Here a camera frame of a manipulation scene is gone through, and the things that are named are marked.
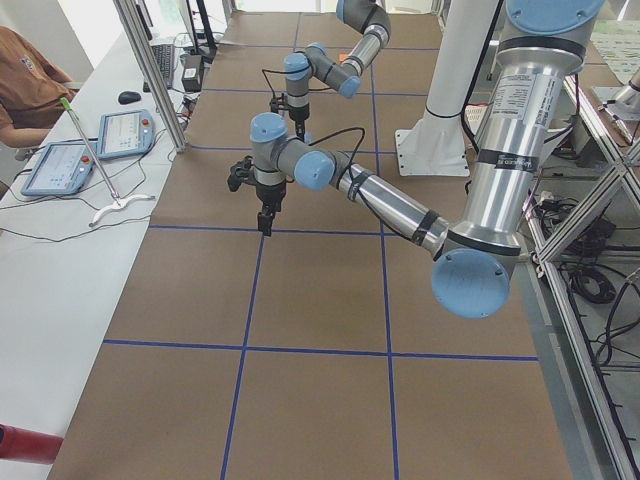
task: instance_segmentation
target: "blue cap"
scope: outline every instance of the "blue cap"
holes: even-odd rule
[[[309,73],[310,67],[307,57],[302,53],[292,53],[284,57],[284,71],[295,72],[287,75],[291,81],[302,80]]]
[[[251,120],[251,141],[268,143],[287,134],[287,123],[277,113],[261,113]]]
[[[349,77],[342,83],[342,85],[340,85],[338,93],[344,98],[351,98],[356,94],[361,83],[362,80],[360,80],[360,77],[355,75],[353,77]]]
[[[307,48],[309,48],[309,47],[315,47],[315,48],[321,50],[322,53],[324,53],[325,55],[327,54],[326,47],[324,45],[322,45],[321,43],[313,42],[313,43],[310,43],[309,45],[307,45]]]
[[[507,15],[525,33],[558,35],[589,22],[603,4],[604,0],[507,0]]]
[[[344,0],[338,0],[338,5],[336,5],[336,15],[338,19],[344,23]]]
[[[450,312],[464,318],[485,318],[500,310],[509,298],[509,275],[488,253],[457,248],[436,262],[431,289]]]
[[[335,168],[334,163],[324,153],[307,152],[296,163],[293,176],[303,187],[318,191],[329,185]]]

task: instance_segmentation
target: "orange object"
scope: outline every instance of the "orange object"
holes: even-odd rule
[[[50,465],[61,445],[55,435],[0,425],[0,458],[6,460]]]

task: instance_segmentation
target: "computer keyboard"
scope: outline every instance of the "computer keyboard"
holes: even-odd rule
[[[173,65],[175,60],[175,49],[173,48],[173,45],[171,43],[151,45],[151,51],[153,52],[153,56],[158,63],[158,67],[160,67],[160,73],[162,74],[165,86],[167,88],[173,87]],[[144,92],[149,91],[149,84],[147,82],[144,82],[142,90]]]

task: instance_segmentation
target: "white desk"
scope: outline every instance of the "white desk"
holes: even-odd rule
[[[155,114],[150,93],[127,106],[118,93],[142,93],[142,74],[123,35],[96,68],[73,102],[89,137],[96,137],[103,113],[146,108]],[[181,95],[170,92],[175,105]],[[159,116],[156,132],[164,129]],[[63,115],[47,142],[75,139],[78,134]],[[136,192],[159,196],[173,158],[169,135],[163,135],[144,158],[147,180]],[[33,166],[34,157],[28,166]],[[110,174],[133,159],[112,160]],[[18,179],[19,192],[26,176]],[[124,196],[142,179],[134,166],[113,178]],[[90,184],[100,180],[96,169]],[[104,184],[81,194],[95,205],[112,202]],[[10,193],[1,207],[16,205]],[[100,224],[145,217],[156,201],[139,201],[110,213]],[[94,211],[80,201],[53,200],[0,210],[0,226],[35,236],[62,238],[90,230]],[[117,305],[148,220],[99,230],[79,239],[50,243],[0,234],[0,423],[64,436]],[[0,460],[0,478],[44,479],[50,467]]]

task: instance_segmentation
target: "black box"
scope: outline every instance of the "black box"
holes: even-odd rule
[[[202,90],[204,76],[204,62],[200,55],[187,55],[182,72],[182,86],[185,92],[199,92]]]

